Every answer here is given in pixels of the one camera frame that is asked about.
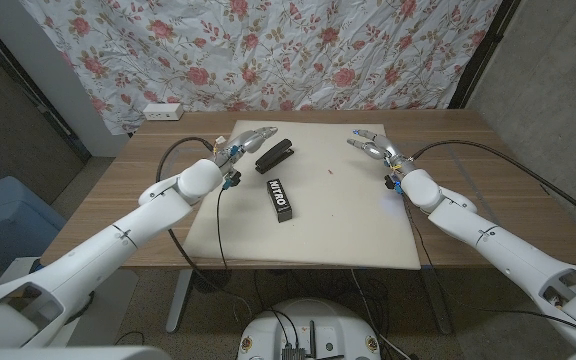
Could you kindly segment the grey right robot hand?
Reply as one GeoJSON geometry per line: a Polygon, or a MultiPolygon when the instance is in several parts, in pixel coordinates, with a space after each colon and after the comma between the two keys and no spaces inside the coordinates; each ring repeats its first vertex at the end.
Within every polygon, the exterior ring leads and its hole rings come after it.
{"type": "Polygon", "coordinates": [[[405,156],[386,136],[365,129],[353,130],[352,134],[354,138],[347,139],[349,145],[382,162],[391,171],[406,176],[417,169],[413,160],[405,156]]]}

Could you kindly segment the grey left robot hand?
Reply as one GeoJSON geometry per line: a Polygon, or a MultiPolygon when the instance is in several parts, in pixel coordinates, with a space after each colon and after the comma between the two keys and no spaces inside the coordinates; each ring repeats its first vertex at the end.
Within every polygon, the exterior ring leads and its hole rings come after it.
{"type": "Polygon", "coordinates": [[[213,162],[225,175],[244,154],[256,152],[277,131],[277,127],[262,127],[245,131],[218,150],[213,156],[213,162]]]}

